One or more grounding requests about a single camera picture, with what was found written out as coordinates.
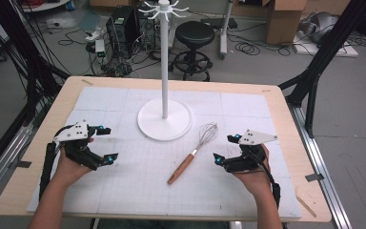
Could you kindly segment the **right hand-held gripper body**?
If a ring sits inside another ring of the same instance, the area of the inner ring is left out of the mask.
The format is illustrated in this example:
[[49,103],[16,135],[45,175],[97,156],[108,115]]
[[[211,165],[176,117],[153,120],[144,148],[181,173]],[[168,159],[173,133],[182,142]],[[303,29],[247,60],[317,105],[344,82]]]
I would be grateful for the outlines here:
[[257,168],[266,158],[262,145],[275,140],[276,135],[247,130],[239,139],[240,156],[226,158],[223,168],[228,173],[248,172]]

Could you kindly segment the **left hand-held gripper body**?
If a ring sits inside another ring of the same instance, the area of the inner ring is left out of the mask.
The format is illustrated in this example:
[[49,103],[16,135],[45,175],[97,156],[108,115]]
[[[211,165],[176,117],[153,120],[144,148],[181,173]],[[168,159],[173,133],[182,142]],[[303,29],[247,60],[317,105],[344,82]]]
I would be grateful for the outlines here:
[[55,134],[53,141],[65,147],[67,151],[66,156],[69,159],[96,170],[102,157],[93,153],[88,147],[92,138],[92,135],[88,133],[89,126],[85,120],[65,126]]

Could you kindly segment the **wooden handled wire whisk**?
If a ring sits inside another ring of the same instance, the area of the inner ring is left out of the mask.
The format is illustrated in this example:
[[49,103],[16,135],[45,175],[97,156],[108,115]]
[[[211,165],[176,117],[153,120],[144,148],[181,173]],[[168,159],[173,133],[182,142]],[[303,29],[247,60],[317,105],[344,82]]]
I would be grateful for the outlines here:
[[198,135],[198,143],[196,147],[184,158],[184,160],[174,170],[174,172],[167,181],[168,184],[173,184],[183,174],[183,172],[188,168],[190,163],[193,161],[198,151],[204,145],[215,139],[217,132],[218,132],[218,126],[214,122],[204,124],[200,127]]

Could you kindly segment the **white hook stand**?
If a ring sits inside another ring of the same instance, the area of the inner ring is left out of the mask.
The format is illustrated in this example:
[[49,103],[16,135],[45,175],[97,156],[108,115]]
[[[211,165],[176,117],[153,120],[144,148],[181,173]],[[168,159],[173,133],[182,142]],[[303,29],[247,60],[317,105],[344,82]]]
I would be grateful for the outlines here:
[[137,124],[140,131],[156,141],[173,141],[186,134],[192,126],[192,114],[183,103],[169,99],[169,15],[176,14],[175,6],[169,0],[158,0],[156,5],[146,3],[149,10],[144,13],[153,13],[152,19],[160,21],[161,35],[161,97],[148,101],[141,107],[137,115]]

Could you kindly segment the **person's right hand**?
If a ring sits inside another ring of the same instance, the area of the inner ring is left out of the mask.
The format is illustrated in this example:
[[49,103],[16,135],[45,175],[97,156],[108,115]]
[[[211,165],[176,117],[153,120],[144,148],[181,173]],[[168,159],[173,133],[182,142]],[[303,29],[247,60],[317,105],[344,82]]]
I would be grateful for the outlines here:
[[234,173],[245,188],[255,197],[264,197],[271,194],[271,182],[262,166],[258,166],[249,172]]

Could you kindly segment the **person's left hand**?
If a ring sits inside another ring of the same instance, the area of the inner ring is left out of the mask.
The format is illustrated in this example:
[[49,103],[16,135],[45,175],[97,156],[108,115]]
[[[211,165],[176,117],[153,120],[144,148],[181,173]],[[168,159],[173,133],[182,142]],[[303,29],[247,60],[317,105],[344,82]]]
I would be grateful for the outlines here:
[[67,189],[73,185],[82,176],[91,172],[89,167],[80,165],[72,161],[66,156],[66,149],[64,146],[60,147],[60,157],[57,163],[56,171],[51,179],[51,184],[55,187]]

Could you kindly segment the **white grid mat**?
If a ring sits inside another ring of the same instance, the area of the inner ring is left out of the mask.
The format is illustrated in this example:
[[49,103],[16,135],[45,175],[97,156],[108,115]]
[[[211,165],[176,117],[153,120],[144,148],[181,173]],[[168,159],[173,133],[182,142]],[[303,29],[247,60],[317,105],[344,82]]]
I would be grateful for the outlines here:
[[[172,91],[171,99],[186,104],[193,126],[172,142],[147,138],[137,125],[137,114],[158,90],[86,87],[68,117],[70,124],[86,120],[112,129],[95,138],[92,151],[118,154],[114,164],[88,173],[66,194],[67,214],[135,216],[171,219],[241,219],[256,216],[253,196],[242,183],[215,165],[214,154],[239,156],[238,145],[228,135],[247,130],[274,134],[267,101],[260,94]],[[216,137],[204,145],[183,174],[167,181],[196,147],[199,129],[214,122]]]

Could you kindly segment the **white power strip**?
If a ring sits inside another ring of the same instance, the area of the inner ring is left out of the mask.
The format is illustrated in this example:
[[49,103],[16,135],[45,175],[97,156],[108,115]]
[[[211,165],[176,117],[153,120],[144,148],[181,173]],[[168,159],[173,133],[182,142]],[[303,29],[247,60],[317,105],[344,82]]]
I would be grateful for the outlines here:
[[96,28],[94,32],[90,33],[85,40],[87,42],[92,42],[96,39],[99,39],[104,33],[106,29]]

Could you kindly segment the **black computer tower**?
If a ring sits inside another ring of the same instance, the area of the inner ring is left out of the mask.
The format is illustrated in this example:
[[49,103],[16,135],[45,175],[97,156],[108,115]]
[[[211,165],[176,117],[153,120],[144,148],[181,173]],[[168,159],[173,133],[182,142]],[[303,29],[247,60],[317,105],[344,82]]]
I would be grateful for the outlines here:
[[139,37],[136,11],[133,6],[117,6],[106,23],[113,54],[131,58],[132,45]]

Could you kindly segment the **white metal stand leg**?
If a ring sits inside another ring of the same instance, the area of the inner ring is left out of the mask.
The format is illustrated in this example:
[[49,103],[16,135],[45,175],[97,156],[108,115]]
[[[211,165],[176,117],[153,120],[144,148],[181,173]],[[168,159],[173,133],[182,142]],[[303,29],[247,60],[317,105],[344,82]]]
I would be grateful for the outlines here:
[[228,53],[228,28],[229,28],[229,20],[232,12],[232,8],[234,5],[234,0],[227,0],[227,7],[222,19],[222,26],[220,30],[220,46],[219,46],[219,58],[223,60]]

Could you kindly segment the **black round stool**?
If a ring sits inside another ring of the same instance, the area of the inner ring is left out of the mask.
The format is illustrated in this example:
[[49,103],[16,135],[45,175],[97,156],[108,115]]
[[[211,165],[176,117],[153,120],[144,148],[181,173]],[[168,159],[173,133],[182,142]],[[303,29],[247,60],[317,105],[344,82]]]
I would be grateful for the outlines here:
[[210,81],[208,69],[213,66],[211,59],[199,49],[211,44],[215,38],[213,28],[198,21],[188,21],[180,24],[175,30],[175,38],[185,45],[188,50],[180,52],[169,65],[169,71],[177,68],[183,72],[183,80],[188,75],[206,74],[205,82]]

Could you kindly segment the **white flat board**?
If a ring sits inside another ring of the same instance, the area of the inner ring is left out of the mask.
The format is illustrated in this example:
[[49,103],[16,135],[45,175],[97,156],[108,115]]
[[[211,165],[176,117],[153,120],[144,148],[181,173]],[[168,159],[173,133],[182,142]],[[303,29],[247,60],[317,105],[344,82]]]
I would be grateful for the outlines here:
[[[293,41],[293,49],[297,54],[316,55],[319,47],[309,36],[297,32]],[[348,42],[345,42],[335,55],[338,57],[357,57],[358,52]]]

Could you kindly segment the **cardboard box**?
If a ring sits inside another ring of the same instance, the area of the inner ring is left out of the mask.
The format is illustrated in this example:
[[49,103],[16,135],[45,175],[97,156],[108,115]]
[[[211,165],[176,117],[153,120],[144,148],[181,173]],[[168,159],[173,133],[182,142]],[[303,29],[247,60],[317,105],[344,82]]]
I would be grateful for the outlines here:
[[307,0],[269,0],[266,43],[291,45]]

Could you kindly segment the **black metal frame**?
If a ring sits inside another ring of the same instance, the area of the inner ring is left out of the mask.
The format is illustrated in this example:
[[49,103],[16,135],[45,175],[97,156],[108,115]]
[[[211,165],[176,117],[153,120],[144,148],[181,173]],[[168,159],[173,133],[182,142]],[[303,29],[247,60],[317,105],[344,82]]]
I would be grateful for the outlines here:
[[308,97],[304,128],[311,138],[314,138],[318,81],[365,14],[366,0],[351,0],[308,67],[298,76],[278,85],[282,91],[294,86],[292,92],[285,96],[287,103],[293,107],[300,108],[304,98]]
[[0,0],[0,45],[9,55],[16,73],[25,80],[22,85],[27,102],[0,138],[0,158],[17,131],[34,118],[37,102],[44,97],[55,98],[61,89],[56,80],[71,75],[45,59],[26,29],[20,0]]

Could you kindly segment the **aluminium rail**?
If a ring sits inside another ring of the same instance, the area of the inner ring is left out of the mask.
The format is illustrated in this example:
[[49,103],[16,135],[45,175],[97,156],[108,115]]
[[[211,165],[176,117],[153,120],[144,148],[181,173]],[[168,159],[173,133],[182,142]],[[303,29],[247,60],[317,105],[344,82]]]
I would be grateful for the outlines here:
[[315,139],[309,136],[307,129],[305,128],[305,114],[301,108],[292,105],[289,106],[289,111],[295,121],[295,126],[297,127],[304,148],[306,149],[306,154],[310,159],[314,174],[322,174],[324,176],[322,180],[318,181],[318,184],[330,209],[335,228],[353,229],[318,145]]
[[21,127],[9,137],[9,143],[4,147],[0,156],[0,181],[10,168],[15,168],[21,160],[21,154],[31,143],[32,135],[32,127]]

